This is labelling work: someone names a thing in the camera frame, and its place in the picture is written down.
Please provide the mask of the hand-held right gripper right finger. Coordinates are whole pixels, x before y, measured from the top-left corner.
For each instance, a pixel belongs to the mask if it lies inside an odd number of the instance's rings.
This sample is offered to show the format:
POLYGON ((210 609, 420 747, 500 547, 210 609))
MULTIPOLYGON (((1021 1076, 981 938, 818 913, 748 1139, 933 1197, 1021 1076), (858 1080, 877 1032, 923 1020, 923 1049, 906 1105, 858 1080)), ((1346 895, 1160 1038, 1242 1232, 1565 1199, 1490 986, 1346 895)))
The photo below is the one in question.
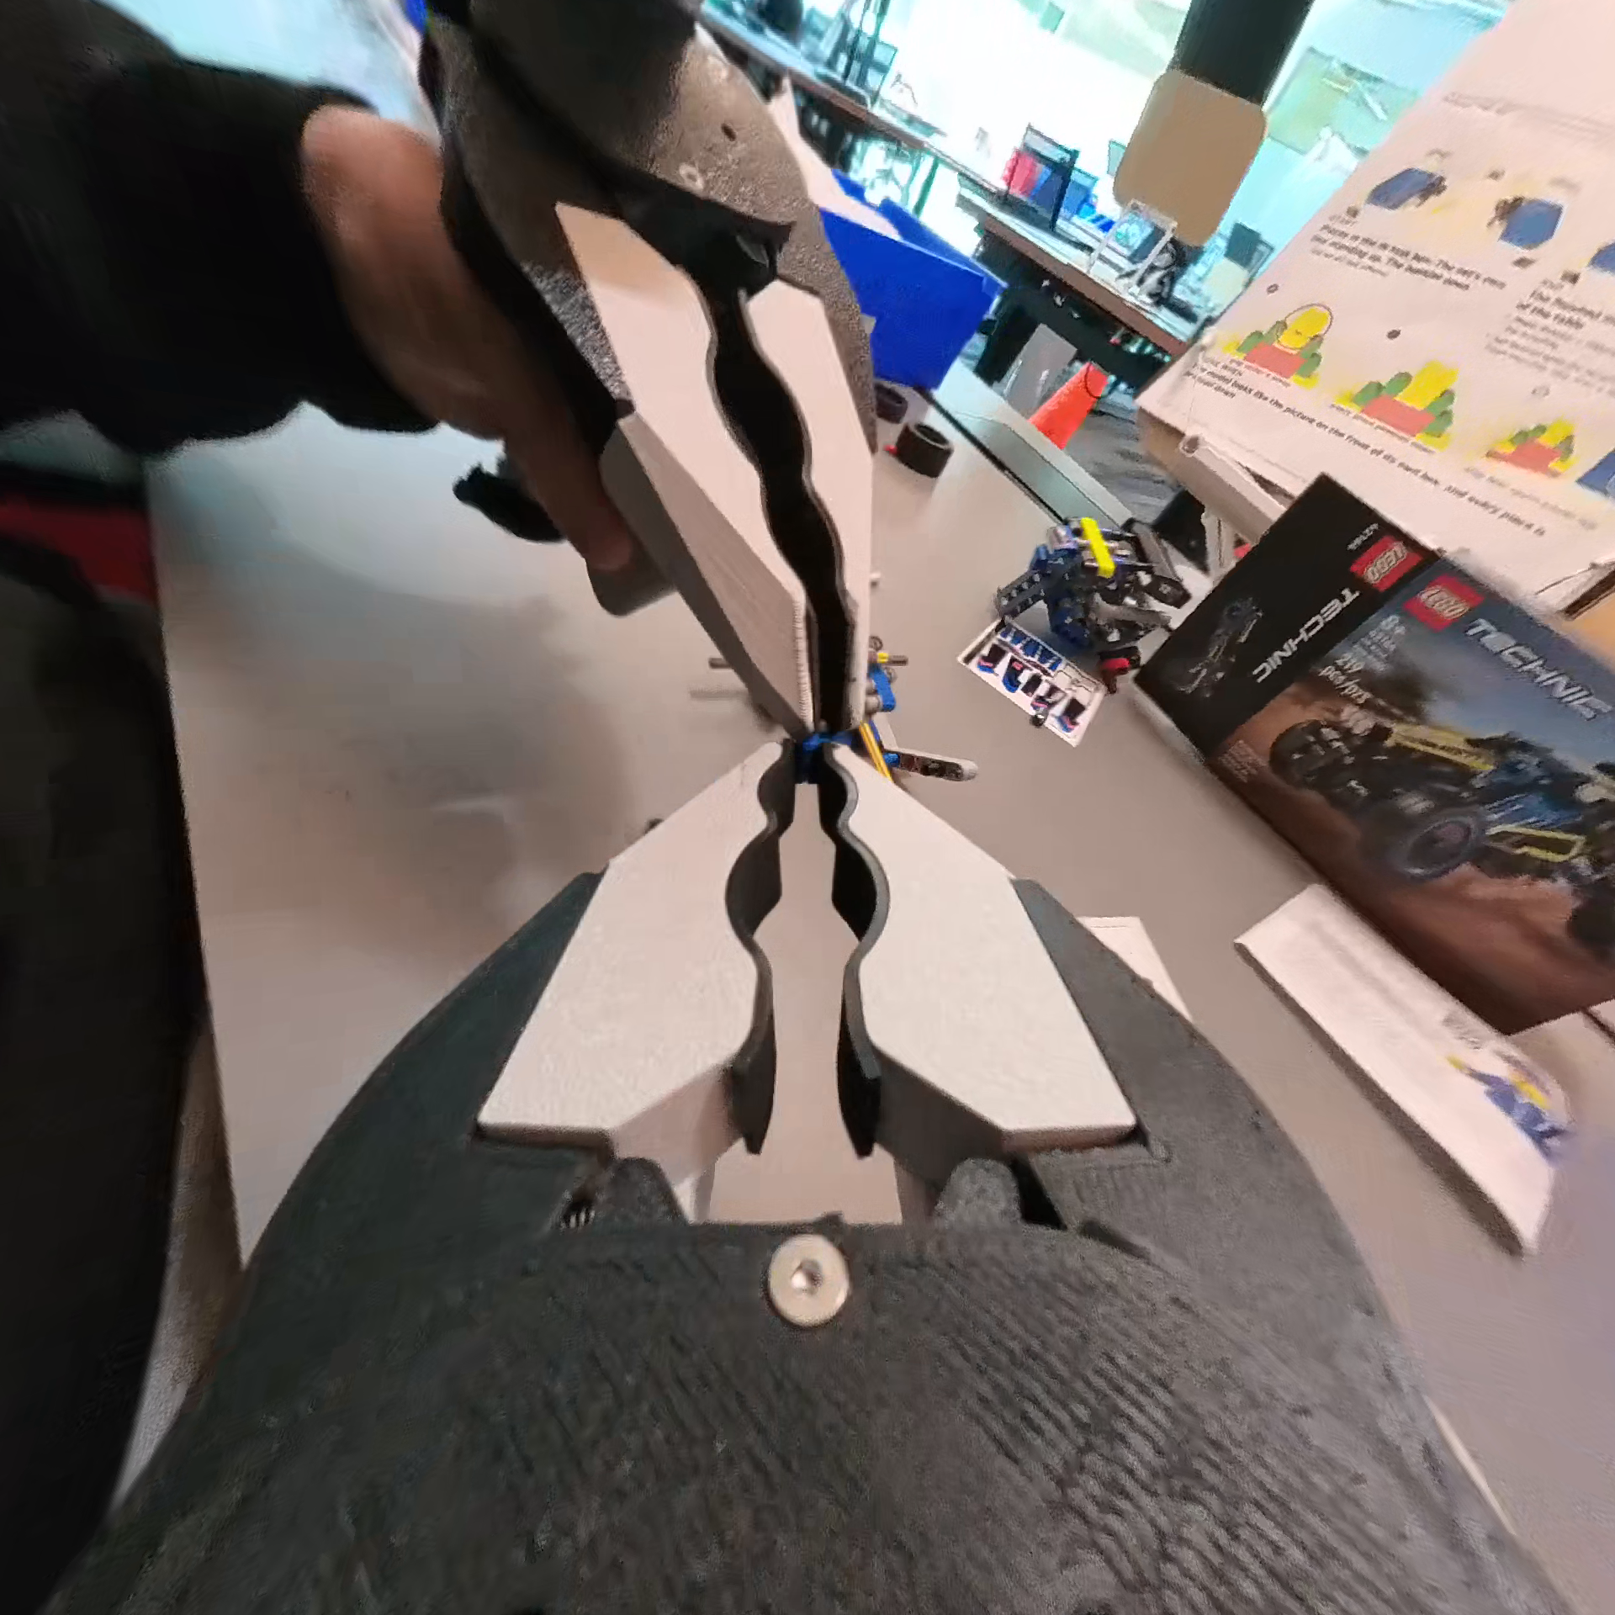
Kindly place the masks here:
POLYGON ((954 1170, 1119 1143, 1139 1116, 1029 886, 846 747, 819 755, 843 972, 841 1113, 858 1153, 894 1163, 902 1220, 954 1170))

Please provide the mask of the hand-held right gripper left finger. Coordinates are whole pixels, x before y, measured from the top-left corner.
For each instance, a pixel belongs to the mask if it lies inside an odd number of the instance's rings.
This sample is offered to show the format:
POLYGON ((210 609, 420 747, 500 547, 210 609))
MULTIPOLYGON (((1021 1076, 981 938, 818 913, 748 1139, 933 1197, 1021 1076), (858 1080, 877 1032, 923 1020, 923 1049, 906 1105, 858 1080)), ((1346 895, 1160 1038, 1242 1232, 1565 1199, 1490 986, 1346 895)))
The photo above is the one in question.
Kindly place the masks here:
POLYGON ((714 1170, 775 1109, 775 986, 796 755, 773 740, 618 853, 479 1114, 481 1134, 660 1166, 710 1216, 714 1170))

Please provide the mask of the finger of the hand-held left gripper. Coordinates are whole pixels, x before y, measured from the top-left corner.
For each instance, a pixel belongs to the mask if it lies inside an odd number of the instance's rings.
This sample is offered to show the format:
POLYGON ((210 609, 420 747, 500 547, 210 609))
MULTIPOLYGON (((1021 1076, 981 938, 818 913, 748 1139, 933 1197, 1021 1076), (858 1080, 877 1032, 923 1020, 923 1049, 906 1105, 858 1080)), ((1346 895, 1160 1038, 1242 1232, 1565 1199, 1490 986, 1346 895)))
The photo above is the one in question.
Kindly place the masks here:
POLYGON ((812 292, 771 284, 754 301, 760 351, 789 390, 804 436, 804 480, 831 530, 837 605, 819 616, 821 718, 850 730, 864 716, 871 630, 875 449, 835 343, 833 322, 812 292))
POLYGON ((602 453, 604 484, 760 707, 806 736, 816 716, 806 590, 721 411, 708 305, 685 268, 621 218, 562 205, 558 222, 629 393, 602 453))

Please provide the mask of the person's left forearm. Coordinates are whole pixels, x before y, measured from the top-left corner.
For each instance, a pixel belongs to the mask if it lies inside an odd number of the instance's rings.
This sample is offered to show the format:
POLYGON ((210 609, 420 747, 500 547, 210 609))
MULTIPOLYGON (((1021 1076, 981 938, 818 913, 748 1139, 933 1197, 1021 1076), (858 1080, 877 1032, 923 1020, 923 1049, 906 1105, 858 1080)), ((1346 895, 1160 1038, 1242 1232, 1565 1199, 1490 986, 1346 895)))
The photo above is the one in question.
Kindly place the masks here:
POLYGON ((431 430, 364 351, 304 192, 327 107, 373 113, 187 57, 106 3, 4 3, 4 428, 77 415, 137 455, 302 405, 431 430))

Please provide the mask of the lego set box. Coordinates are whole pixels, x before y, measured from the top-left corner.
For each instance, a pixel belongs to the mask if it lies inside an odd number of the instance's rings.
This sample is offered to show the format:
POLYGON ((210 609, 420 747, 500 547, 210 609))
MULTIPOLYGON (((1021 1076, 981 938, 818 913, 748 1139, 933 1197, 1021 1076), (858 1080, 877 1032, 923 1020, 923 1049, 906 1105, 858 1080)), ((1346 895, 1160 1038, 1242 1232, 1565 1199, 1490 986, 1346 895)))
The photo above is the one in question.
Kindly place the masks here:
POLYGON ((1612 1009, 1612 663, 1467 555, 1317 476, 1137 686, 1483 1020, 1612 1009))

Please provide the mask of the person's left hand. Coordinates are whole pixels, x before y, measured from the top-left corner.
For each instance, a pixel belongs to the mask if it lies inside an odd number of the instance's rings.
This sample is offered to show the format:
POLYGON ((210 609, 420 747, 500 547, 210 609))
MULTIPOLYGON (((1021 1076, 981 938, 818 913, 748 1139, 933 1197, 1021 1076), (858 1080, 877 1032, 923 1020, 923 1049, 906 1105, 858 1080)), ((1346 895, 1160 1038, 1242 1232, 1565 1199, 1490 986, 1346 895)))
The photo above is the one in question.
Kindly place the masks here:
POLYGON ((433 142, 333 103, 308 119, 300 165, 341 301, 381 374, 427 420, 502 443, 523 490, 596 572, 627 568, 633 534, 558 376, 452 243, 433 142))

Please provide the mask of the blue plastic bin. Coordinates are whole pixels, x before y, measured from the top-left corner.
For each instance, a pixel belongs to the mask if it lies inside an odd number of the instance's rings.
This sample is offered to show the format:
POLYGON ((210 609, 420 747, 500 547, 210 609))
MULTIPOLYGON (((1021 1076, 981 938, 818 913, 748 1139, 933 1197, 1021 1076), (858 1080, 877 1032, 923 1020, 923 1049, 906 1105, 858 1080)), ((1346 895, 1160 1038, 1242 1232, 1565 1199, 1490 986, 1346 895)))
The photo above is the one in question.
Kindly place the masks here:
POLYGON ((821 218, 854 288, 875 374, 935 390, 994 311, 1004 282, 894 199, 871 201, 837 169, 825 184, 837 184, 837 201, 821 199, 821 218))

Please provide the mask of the orange traffic cone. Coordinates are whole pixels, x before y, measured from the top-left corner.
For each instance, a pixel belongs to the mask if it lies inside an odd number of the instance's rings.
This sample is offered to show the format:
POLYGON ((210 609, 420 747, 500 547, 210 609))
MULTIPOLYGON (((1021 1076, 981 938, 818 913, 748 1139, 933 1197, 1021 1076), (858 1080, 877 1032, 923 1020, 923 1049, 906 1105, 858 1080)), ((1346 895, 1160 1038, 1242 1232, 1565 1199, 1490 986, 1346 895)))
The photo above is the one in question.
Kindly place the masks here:
POLYGON ((1087 359, 1048 399, 1037 405, 1029 424, 1056 449, 1067 451, 1110 384, 1112 376, 1098 363, 1087 359))

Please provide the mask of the sticker sheet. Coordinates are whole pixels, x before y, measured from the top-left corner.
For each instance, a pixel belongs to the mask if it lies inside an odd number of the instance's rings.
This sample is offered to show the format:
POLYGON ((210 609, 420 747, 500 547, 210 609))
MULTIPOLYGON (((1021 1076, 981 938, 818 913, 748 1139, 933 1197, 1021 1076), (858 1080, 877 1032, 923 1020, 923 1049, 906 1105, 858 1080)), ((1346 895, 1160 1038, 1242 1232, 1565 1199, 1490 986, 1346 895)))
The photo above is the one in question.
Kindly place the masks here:
POLYGON ((1029 726, 1067 747, 1081 743, 1106 699, 1096 674, 1008 618, 991 622, 956 659, 1029 726))

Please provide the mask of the brown background table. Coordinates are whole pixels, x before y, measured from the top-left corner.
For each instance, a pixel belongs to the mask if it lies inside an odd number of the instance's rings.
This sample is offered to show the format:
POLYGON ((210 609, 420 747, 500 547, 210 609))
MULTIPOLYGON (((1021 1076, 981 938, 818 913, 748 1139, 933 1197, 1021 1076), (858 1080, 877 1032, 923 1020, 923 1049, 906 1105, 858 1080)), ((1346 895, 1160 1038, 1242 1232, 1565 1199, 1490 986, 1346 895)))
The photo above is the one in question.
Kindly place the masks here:
POLYGON ((1133 392, 1198 342, 1194 320, 1139 301, 1092 270, 1091 257, 1021 222, 985 194, 968 188, 958 207, 983 232, 977 259, 1002 280, 975 367, 983 382, 1006 380, 1039 332, 1060 336, 1077 361, 1098 363, 1133 392))

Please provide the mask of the clear acrylic stand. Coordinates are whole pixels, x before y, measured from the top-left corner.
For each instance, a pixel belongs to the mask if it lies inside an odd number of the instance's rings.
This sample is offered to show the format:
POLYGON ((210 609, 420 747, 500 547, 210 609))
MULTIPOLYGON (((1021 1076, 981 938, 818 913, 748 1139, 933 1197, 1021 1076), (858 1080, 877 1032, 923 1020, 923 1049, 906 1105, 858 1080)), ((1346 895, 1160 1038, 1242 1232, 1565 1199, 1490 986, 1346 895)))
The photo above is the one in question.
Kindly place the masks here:
POLYGON ((1175 284, 1179 268, 1177 220, 1139 199, 1123 207, 1091 265, 1091 272, 1137 299, 1160 299, 1160 284, 1175 284))

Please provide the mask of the white easel stand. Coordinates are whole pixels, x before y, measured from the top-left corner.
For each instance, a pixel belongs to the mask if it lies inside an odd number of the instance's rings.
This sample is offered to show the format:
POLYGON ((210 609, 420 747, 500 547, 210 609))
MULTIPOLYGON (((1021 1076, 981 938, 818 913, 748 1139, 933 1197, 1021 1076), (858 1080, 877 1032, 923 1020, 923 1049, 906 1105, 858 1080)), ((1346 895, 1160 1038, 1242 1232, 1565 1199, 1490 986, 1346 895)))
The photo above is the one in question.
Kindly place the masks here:
POLYGON ((1179 438, 1177 480, 1202 507, 1212 580, 1229 574, 1287 511, 1285 497, 1198 432, 1179 438))

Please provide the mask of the instruction booklet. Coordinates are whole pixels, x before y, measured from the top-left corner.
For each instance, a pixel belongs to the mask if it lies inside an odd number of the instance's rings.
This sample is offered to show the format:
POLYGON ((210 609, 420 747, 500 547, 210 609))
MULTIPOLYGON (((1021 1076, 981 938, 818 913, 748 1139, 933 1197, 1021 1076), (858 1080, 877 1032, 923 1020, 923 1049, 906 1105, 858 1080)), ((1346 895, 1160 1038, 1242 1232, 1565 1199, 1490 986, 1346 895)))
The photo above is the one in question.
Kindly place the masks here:
POLYGON ((1481 1197, 1508 1239, 1535 1255, 1575 1138, 1558 1078, 1321 884, 1258 920, 1237 945, 1481 1197))

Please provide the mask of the tan pillar pad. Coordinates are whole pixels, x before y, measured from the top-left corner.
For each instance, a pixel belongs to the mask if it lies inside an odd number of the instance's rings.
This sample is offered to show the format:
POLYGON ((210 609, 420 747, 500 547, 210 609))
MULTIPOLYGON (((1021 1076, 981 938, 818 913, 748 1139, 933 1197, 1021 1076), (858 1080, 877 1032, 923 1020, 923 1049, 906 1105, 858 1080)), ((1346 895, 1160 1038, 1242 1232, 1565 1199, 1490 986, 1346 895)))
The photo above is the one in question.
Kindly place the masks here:
POLYGON ((1116 199, 1123 209, 1150 209, 1179 240, 1200 247, 1221 228, 1264 140, 1260 101, 1169 67, 1125 144, 1116 199))

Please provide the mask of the black pillar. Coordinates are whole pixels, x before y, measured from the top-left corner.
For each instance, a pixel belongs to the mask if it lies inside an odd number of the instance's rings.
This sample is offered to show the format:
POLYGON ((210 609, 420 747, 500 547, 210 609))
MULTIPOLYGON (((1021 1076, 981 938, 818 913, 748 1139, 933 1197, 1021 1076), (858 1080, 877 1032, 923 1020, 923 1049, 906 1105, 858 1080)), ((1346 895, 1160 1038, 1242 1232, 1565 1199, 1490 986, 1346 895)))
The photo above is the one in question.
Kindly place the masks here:
POLYGON ((1262 107, 1314 1, 1192 1, 1169 65, 1262 107))

